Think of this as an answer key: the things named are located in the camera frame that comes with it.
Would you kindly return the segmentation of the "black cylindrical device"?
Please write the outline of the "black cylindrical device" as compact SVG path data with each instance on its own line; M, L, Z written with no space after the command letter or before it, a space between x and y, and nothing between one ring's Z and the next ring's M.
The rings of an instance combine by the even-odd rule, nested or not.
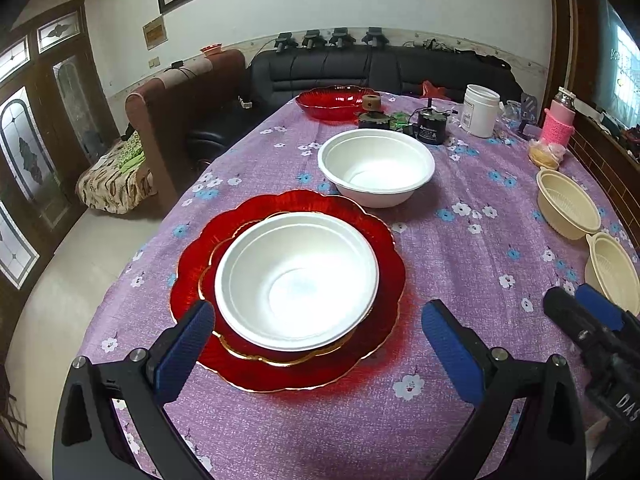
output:
M440 145L446 140L447 120L449 114L436 110L431 98L427 99L427 106L418 111L416 137L423 143Z

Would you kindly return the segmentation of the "wooden glass door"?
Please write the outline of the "wooden glass door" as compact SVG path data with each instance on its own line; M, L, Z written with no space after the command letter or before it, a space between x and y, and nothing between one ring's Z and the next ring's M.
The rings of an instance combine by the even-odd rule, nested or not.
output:
M117 138L96 71L85 0L1 36L1 349L86 207L80 175Z

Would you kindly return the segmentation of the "bag of snacks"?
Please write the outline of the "bag of snacks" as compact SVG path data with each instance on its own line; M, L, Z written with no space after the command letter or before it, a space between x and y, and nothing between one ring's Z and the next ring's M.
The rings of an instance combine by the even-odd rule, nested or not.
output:
M566 147L562 144L541 140L530 140L528 144L528 158L538 168L557 170L565 153Z

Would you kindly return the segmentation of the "black pot with wooden spool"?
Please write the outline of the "black pot with wooden spool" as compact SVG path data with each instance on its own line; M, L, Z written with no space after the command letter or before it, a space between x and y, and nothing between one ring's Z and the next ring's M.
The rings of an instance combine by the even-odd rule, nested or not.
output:
M362 113L358 116L359 128L390 130L390 116L382 111L382 101L378 94L365 94L361 106Z

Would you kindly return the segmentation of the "patterned blanket cushion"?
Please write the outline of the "patterned blanket cushion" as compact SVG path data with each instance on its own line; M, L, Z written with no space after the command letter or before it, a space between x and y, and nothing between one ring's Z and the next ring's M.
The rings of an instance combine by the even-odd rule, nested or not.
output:
M128 214L157 190L136 130L86 170L76 183L76 195L90 209Z

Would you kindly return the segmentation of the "large red scalloped plate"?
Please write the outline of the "large red scalloped plate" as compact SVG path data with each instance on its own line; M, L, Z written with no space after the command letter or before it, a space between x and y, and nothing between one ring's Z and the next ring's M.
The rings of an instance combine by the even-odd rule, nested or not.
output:
M235 388L258 393L311 390L337 382L390 338L399 318L406 269L392 231L348 198L309 190L258 195L210 220L178 260L169 307L175 321L196 300L214 302L215 274L222 256L241 233L262 220L286 212L318 212L356 228L378 259L380 281L371 312L334 344L292 356L262 349L235 333L219 312L198 365Z

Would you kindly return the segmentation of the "black leather sofa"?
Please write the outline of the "black leather sofa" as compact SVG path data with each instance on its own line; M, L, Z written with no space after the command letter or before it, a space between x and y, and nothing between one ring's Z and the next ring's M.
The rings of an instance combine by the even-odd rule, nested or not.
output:
M186 133L186 154L202 171L300 92L337 84L371 88L400 96L420 96L428 81L460 103L468 84L521 99L523 89L511 66L492 55L424 47L345 50L264 51L250 62L231 101L198 120Z

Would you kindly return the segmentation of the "red bowl far end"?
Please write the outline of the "red bowl far end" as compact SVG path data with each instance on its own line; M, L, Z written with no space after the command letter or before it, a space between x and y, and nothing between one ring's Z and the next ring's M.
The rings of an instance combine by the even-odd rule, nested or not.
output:
M356 122L363 113L363 97L379 95L371 88L336 84L303 91L295 102L309 118L318 122Z

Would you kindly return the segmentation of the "pink sleeved glass bottle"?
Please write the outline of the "pink sleeved glass bottle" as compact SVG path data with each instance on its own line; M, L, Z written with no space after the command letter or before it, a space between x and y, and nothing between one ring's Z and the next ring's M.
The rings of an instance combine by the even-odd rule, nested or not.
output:
M539 140L544 144L558 144L566 148L574 134L575 95L560 87L551 101L550 107L544 110L546 117L541 128Z

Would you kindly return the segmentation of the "large white paper bowl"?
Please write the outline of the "large white paper bowl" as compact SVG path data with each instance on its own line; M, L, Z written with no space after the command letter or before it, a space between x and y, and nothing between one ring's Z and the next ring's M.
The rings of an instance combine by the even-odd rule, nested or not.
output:
M318 151L318 166L343 196L372 209L405 203L435 173L434 156L424 144L381 129L332 136Z

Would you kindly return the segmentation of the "cream plastic bowl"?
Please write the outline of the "cream plastic bowl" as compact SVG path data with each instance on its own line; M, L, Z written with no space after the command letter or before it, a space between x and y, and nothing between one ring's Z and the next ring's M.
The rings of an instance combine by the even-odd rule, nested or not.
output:
M536 174L537 203L548 225L568 240L596 234L601 217L592 198L559 171L541 169Z
M585 282L617 307L639 314L639 278L631 258L611 235L587 234Z

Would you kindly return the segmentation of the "white plastic jar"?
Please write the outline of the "white plastic jar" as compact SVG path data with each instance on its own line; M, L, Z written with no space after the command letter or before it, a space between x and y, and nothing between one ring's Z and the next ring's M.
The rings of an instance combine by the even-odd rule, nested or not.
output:
M478 84L468 84L460 116L461 128L472 136L491 138L499 110L500 96L497 92Z

